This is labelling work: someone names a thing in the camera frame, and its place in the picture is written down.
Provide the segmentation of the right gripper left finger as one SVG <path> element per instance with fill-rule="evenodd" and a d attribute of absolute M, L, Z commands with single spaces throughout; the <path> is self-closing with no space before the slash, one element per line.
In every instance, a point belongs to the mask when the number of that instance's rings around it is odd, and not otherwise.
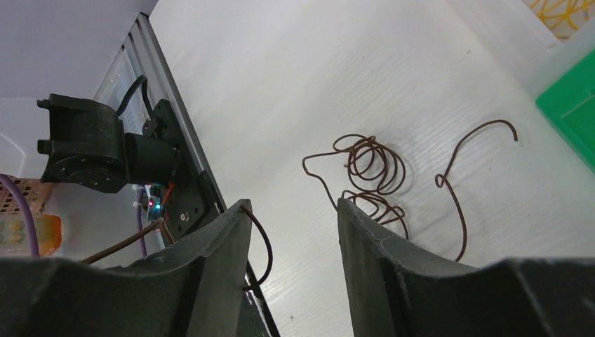
<path fill-rule="evenodd" d="M 252 223 L 241 199 L 126 267 L 1 260 L 2 336 L 235 336 Z"/>

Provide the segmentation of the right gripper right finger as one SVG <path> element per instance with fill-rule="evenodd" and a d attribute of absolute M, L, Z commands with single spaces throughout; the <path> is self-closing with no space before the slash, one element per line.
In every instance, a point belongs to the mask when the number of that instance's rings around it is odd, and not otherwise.
<path fill-rule="evenodd" d="M 594 260 L 475 268 L 431 253 L 352 202 L 337 224 L 355 336 L 593 336 Z"/>

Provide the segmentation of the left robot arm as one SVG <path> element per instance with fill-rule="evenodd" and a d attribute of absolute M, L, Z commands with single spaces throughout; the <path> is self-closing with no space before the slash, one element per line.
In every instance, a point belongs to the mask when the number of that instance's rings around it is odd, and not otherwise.
<path fill-rule="evenodd" d="M 111 107 L 83 98 L 1 99 L 1 173 L 102 193 L 163 185 L 180 153 L 167 140 L 127 133 Z"/>

